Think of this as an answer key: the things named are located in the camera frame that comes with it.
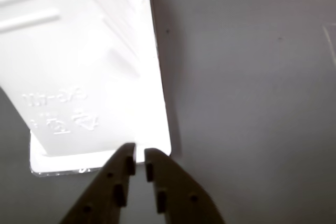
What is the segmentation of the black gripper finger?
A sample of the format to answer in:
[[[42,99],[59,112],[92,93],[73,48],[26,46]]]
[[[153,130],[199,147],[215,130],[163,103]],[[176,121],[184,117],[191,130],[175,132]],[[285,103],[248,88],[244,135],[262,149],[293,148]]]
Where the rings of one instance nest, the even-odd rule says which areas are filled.
[[[135,174],[136,145],[123,144],[105,163],[61,223],[119,223]]]
[[[156,209],[166,223],[225,222],[209,194],[177,162],[156,148],[145,149],[144,157]]]

